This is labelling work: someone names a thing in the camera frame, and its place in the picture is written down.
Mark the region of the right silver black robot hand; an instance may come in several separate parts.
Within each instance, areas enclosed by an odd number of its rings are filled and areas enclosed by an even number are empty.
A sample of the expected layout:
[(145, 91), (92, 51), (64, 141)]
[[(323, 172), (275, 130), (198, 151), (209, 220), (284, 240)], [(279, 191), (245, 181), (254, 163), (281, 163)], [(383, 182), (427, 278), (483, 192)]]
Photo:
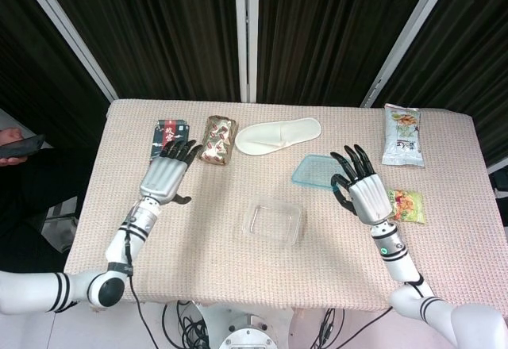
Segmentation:
[(334, 174), (330, 179), (335, 198), (362, 223), (383, 223), (392, 214), (392, 206), (383, 182), (361, 146), (354, 144), (351, 148), (345, 145), (344, 149), (350, 161), (337, 152), (330, 153), (345, 173)]

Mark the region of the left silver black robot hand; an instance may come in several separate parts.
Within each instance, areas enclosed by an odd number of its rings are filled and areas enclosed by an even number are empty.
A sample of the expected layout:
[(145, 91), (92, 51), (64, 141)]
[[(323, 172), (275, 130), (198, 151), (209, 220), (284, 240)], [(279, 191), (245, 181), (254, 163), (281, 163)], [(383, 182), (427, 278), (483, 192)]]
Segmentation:
[(191, 196), (183, 197), (178, 194), (178, 190), (184, 175), (201, 150), (202, 145), (196, 144), (195, 140), (186, 143), (167, 142), (161, 153), (151, 161), (140, 185), (140, 195), (151, 198), (160, 205), (170, 202), (179, 205), (189, 203)]

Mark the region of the bystander bare hand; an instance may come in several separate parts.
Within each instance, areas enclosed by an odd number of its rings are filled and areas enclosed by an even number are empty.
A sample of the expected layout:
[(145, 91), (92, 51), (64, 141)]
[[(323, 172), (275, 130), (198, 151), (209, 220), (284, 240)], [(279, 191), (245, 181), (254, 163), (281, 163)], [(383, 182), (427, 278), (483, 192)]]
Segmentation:
[[(23, 135), (19, 128), (6, 128), (0, 130), (0, 146), (11, 144), (19, 140), (23, 140)], [(27, 160), (26, 157), (0, 158), (0, 167), (15, 166), (25, 162), (26, 160)]]

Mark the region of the blue plastic container lid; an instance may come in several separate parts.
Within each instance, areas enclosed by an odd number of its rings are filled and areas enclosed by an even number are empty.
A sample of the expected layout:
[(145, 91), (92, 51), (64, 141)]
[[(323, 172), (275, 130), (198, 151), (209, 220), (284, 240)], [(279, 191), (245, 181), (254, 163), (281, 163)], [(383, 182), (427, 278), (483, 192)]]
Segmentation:
[(343, 167), (333, 157), (306, 155), (292, 174), (291, 181), (299, 186), (331, 190), (331, 178), (335, 174), (347, 177)]

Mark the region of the clear plastic container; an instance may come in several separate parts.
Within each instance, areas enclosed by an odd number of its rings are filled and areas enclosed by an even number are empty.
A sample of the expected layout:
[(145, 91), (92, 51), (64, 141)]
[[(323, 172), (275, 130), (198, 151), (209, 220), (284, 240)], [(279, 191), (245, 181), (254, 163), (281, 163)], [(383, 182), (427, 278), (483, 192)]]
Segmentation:
[(277, 198), (259, 197), (248, 203), (242, 230), (246, 236), (282, 247), (297, 243), (304, 212), (299, 205)]

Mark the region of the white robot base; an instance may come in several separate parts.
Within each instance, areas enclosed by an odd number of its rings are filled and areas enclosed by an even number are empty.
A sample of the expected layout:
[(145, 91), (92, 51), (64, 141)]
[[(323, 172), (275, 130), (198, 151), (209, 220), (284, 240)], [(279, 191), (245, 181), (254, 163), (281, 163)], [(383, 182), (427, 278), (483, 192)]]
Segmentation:
[(210, 349), (288, 349), (292, 308), (215, 303), (195, 305)]

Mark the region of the dark red-blue snack packet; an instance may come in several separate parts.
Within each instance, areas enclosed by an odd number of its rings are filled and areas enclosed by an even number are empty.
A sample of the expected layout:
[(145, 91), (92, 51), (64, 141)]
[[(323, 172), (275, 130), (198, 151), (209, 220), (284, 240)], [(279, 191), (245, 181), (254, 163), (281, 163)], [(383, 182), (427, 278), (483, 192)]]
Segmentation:
[(176, 144), (188, 141), (190, 127), (185, 120), (158, 120), (154, 128), (150, 161), (168, 153)]

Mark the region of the green yellow snack packet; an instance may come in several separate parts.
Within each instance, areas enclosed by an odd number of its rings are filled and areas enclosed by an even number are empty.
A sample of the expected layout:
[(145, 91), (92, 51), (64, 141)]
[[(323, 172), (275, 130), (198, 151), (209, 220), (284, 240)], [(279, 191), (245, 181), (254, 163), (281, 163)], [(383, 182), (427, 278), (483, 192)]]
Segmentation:
[(417, 224), (425, 223), (423, 198), (420, 193), (390, 189), (387, 191), (387, 195), (392, 208), (391, 220)]

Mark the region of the gold foil snack packet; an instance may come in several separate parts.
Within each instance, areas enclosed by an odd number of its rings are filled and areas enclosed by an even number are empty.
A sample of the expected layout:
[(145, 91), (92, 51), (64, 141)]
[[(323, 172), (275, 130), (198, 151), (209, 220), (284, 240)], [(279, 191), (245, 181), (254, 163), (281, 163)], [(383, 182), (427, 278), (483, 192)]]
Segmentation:
[(223, 116), (210, 116), (202, 139), (202, 149), (198, 157), (205, 163), (227, 165), (231, 160), (238, 123)]

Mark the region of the person in black clothes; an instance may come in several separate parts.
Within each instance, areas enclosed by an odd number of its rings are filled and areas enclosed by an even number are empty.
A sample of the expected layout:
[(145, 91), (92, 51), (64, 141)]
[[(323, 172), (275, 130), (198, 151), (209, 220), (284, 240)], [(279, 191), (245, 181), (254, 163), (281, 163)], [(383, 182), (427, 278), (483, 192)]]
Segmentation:
[(0, 255), (27, 257), (48, 245), (25, 220), (71, 198), (80, 214), (94, 166), (91, 148), (45, 148), (0, 167)]

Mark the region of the white blue snack bag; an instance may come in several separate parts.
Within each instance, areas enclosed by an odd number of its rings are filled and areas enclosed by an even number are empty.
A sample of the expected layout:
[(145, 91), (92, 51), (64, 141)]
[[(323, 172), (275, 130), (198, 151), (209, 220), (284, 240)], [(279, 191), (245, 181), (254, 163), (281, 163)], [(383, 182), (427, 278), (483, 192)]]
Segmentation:
[(385, 144), (382, 164), (424, 167), (419, 140), (421, 113), (418, 108), (385, 104)]

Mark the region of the black curtain panel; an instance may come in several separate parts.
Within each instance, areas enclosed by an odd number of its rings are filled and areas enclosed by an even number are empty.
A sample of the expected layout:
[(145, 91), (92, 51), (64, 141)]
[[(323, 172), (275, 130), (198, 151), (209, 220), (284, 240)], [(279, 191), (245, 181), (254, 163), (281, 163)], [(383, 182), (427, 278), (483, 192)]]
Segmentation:
[(0, 0), (0, 109), (56, 148), (96, 148), (109, 103), (36, 0)]
[(472, 117), (487, 165), (508, 157), (508, 0), (439, 0), (375, 100)]
[(238, 102), (235, 0), (57, 0), (119, 98)]
[(260, 0), (256, 100), (358, 107), (418, 0)]

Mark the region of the white chair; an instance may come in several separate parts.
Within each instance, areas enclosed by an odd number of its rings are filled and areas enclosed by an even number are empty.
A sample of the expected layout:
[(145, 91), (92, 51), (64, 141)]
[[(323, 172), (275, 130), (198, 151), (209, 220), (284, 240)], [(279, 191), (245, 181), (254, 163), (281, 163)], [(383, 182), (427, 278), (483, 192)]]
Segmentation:
[(51, 207), (44, 219), (43, 237), (59, 252), (71, 248), (79, 223), (75, 214), (76, 198)]

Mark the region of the pink waffle tablecloth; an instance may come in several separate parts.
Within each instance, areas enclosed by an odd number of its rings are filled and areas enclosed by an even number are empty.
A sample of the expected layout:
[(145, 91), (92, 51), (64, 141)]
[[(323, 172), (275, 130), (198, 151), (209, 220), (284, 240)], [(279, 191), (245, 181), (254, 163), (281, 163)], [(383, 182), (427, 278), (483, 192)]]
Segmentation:
[[(312, 117), (320, 122), (321, 135), (264, 156), (235, 152), (225, 166), (195, 161), (179, 189), (191, 202), (162, 208), (134, 263), (134, 288), (141, 300), (385, 308), (397, 285), (368, 227), (331, 192), (291, 181), (306, 155), (358, 144), (386, 186), (422, 194), (425, 224), (399, 228), (433, 291), (451, 304), (481, 303), (508, 311), (502, 258), (508, 246), (475, 127), (469, 116), (441, 109), (421, 114), (425, 166), (416, 168), (382, 164), (382, 109), (117, 100), (107, 113), (68, 272), (106, 267), (106, 249), (138, 199), (156, 122), (184, 119), (190, 137), (201, 139), (212, 115), (230, 117), (241, 127)], [(294, 246), (243, 233), (244, 211), (259, 197), (302, 207)]]

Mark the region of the white slipper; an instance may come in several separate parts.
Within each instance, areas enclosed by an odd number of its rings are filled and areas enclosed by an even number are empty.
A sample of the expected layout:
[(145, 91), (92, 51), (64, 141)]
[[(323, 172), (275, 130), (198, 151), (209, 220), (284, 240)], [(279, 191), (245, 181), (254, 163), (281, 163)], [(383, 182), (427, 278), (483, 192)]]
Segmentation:
[(312, 117), (259, 123), (243, 128), (235, 147), (246, 155), (261, 156), (304, 143), (321, 135), (321, 124)]

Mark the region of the white frame post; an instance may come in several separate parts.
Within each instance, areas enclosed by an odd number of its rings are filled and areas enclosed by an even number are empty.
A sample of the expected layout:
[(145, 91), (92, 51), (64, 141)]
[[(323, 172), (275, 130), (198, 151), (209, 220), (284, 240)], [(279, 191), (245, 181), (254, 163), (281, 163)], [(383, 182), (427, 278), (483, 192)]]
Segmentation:
[(118, 100), (117, 92), (112, 83), (58, 0), (36, 0), (36, 2), (48, 16), (105, 98), (109, 102)]
[(420, 33), (421, 28), (438, 1), (439, 0), (418, 0), (408, 20), (404, 24), (402, 31), (399, 33), (394, 45), (389, 51), (387, 58), (384, 60), (383, 65), (364, 96), (364, 99), (360, 103), (360, 108), (370, 108), (374, 105), (399, 64), (402, 62), (402, 59), (408, 52), (415, 38)]
[(257, 102), (260, 0), (235, 0), (241, 101)]

